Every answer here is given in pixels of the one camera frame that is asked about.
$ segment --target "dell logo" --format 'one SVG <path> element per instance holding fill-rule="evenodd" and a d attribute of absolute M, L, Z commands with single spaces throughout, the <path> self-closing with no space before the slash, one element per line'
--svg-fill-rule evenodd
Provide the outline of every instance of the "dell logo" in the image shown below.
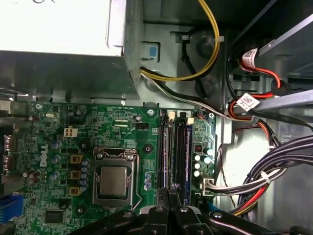
<path fill-rule="evenodd" d="M 48 144 L 41 146 L 40 167 L 47 167 Z"/>

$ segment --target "yellow wire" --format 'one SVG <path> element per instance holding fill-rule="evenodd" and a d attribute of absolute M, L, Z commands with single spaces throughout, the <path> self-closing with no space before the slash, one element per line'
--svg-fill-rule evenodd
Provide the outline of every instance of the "yellow wire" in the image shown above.
<path fill-rule="evenodd" d="M 244 208 L 242 211 L 239 211 L 239 212 L 237 212 L 237 213 L 234 213 L 234 215 L 235 215 L 235 216 L 239 216 L 239 215 L 241 215 L 241 214 L 247 212 L 247 211 L 250 210 L 252 207 L 254 207 L 256 203 L 257 203 L 257 202 L 251 204 L 251 205 L 248 206 L 247 208 Z"/>
<path fill-rule="evenodd" d="M 196 74 L 193 74 L 193 75 L 190 75 L 190 76 L 185 76 L 185 77 L 163 77 L 163 76 L 159 76 L 159 75 L 152 74 L 152 73 L 149 73 L 147 71 L 141 70 L 141 72 L 144 75 L 146 75 L 147 77 L 150 77 L 150 78 L 152 78 L 154 80 L 159 80 L 159 81 L 183 81 L 183 80 L 195 78 L 195 77 L 197 77 L 199 75 L 202 75 L 210 67 L 213 66 L 213 64 L 214 64 L 214 62 L 215 62 L 215 60 L 216 60 L 216 58 L 218 56 L 219 50 L 220 50 L 220 42 L 219 42 L 220 32 L 219 32 L 219 28 L 218 28 L 218 25 L 216 23 L 216 20 L 214 18 L 214 15 L 213 15 L 211 9 L 206 4 L 206 2 L 204 0 L 198 0 L 198 2 L 201 5 L 201 7 L 203 8 L 204 12 L 208 16 L 208 18 L 209 18 L 209 20 L 210 20 L 210 22 L 212 24 L 212 28 L 213 28 L 213 31 L 214 31 L 214 37 L 215 37 L 213 53 L 212 53 L 211 58 L 208 61 L 208 63 L 204 66 L 204 68 L 202 70 L 200 70 Z"/>

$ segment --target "motherboard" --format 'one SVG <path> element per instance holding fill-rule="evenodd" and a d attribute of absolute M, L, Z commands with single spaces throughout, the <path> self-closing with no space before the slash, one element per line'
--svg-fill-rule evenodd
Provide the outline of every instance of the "motherboard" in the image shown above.
<path fill-rule="evenodd" d="M 4 137 L 2 180 L 23 196 L 17 235 L 66 235 L 118 210 L 139 213 L 157 204 L 158 188 L 196 205 L 214 175 L 215 118 L 197 110 L 12 104 L 27 119 Z"/>

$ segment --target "cpu socket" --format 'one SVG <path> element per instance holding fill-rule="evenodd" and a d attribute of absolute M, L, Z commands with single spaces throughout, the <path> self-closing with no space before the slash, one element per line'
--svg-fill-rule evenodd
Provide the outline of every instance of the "cpu socket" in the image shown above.
<path fill-rule="evenodd" d="M 94 155 L 93 204 L 121 208 L 133 205 L 134 179 L 139 156 L 134 149 L 96 147 Z"/>

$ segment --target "electrolytic capacitor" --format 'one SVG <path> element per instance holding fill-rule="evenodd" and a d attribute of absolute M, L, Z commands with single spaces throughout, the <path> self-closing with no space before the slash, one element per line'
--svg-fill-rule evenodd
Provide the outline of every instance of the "electrolytic capacitor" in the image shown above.
<path fill-rule="evenodd" d="M 87 167 L 82 167 L 80 170 L 85 173 L 85 172 L 88 171 L 88 168 Z"/>
<path fill-rule="evenodd" d="M 195 169 L 200 169 L 201 165 L 199 163 L 195 164 Z"/>
<path fill-rule="evenodd" d="M 203 161 L 205 164 L 213 163 L 212 157 L 209 157 L 209 156 L 205 156 Z"/>
<path fill-rule="evenodd" d="M 80 178 L 82 178 L 82 179 L 87 178 L 87 174 L 81 174 L 81 175 L 80 175 Z"/>
<path fill-rule="evenodd" d="M 195 171 L 194 171 L 194 176 L 195 176 L 195 177 L 198 177 L 199 175 L 200 175 L 200 171 L 195 170 Z"/>
<path fill-rule="evenodd" d="M 60 149 L 62 147 L 61 141 L 53 141 L 50 144 L 51 149 Z"/>
<path fill-rule="evenodd" d="M 196 154 L 195 156 L 194 156 L 194 159 L 195 159 L 195 161 L 200 161 L 200 159 L 201 159 L 201 157 L 200 157 L 200 155 L 198 155 L 198 154 Z"/>
<path fill-rule="evenodd" d="M 81 192 L 85 192 L 87 190 L 87 185 L 83 185 L 80 187 Z"/>
<path fill-rule="evenodd" d="M 54 171 L 50 176 L 50 180 L 56 180 L 60 176 L 60 173 L 58 171 Z"/>
<path fill-rule="evenodd" d="M 59 155 L 55 155 L 52 158 L 50 158 L 51 164 L 57 164 L 61 160 L 61 157 Z"/>
<path fill-rule="evenodd" d="M 41 172 L 40 171 L 35 171 L 34 173 L 29 174 L 30 179 L 35 179 L 36 177 L 40 176 Z"/>
<path fill-rule="evenodd" d="M 152 184 L 151 183 L 146 183 L 143 187 L 144 190 L 148 191 L 152 189 Z"/>
<path fill-rule="evenodd" d="M 146 180 L 150 180 L 151 179 L 151 174 L 150 173 L 148 173 L 148 172 L 146 172 L 145 173 L 145 178 L 146 178 Z"/>
<path fill-rule="evenodd" d="M 35 171 L 33 170 L 33 169 L 30 169 L 30 170 L 28 170 L 28 171 L 25 171 L 24 173 L 23 173 L 23 177 L 24 178 L 27 178 L 30 174 L 32 174 L 32 173 L 34 173 Z"/>
<path fill-rule="evenodd" d="M 82 160 L 82 165 L 83 166 L 87 166 L 88 164 L 89 164 L 89 159 L 88 158 Z"/>
<path fill-rule="evenodd" d="M 209 155 L 209 156 L 213 156 L 214 155 L 214 151 L 211 148 L 205 148 L 204 149 L 204 153 Z"/>
<path fill-rule="evenodd" d="M 39 181 L 40 181 L 40 178 L 39 177 L 36 177 L 36 178 L 34 178 L 34 179 L 32 179 L 32 180 L 29 180 L 29 184 L 30 185 L 34 185 L 34 184 L 36 184 L 36 183 L 39 183 Z"/>
<path fill-rule="evenodd" d="M 79 183 L 80 183 L 80 185 L 86 185 L 87 184 L 87 180 L 81 180 Z"/>

